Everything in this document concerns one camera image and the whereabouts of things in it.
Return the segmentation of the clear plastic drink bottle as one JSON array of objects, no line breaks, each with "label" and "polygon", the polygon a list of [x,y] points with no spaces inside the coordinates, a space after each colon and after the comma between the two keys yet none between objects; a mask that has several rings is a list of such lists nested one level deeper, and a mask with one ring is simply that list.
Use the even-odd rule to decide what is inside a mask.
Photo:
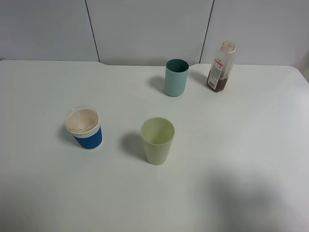
[{"label": "clear plastic drink bottle", "polygon": [[223,42],[215,53],[206,84],[214,92],[223,91],[235,61],[236,45]]}]

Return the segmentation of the pale green plastic cup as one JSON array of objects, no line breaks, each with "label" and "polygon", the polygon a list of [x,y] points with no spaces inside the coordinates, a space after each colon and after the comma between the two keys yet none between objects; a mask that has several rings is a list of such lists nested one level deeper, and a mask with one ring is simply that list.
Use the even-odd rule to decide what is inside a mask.
[{"label": "pale green plastic cup", "polygon": [[163,164],[168,156],[175,128],[162,117],[146,120],[141,127],[141,137],[147,161],[152,165]]}]

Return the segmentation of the teal plastic cup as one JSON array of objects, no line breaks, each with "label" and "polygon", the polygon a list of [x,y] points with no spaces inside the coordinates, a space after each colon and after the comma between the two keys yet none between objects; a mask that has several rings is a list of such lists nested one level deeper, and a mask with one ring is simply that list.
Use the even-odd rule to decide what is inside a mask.
[{"label": "teal plastic cup", "polygon": [[166,63],[165,91],[169,96],[183,94],[188,77],[189,64],[182,59],[171,59]]}]

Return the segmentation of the blue sleeved clear cup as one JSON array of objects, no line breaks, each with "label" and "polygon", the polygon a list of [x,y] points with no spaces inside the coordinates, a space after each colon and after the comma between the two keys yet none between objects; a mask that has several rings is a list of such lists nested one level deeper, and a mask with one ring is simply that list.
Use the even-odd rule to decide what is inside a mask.
[{"label": "blue sleeved clear cup", "polygon": [[101,145],[102,131],[97,111],[90,106],[77,106],[65,118],[67,131],[84,149],[95,149]]}]

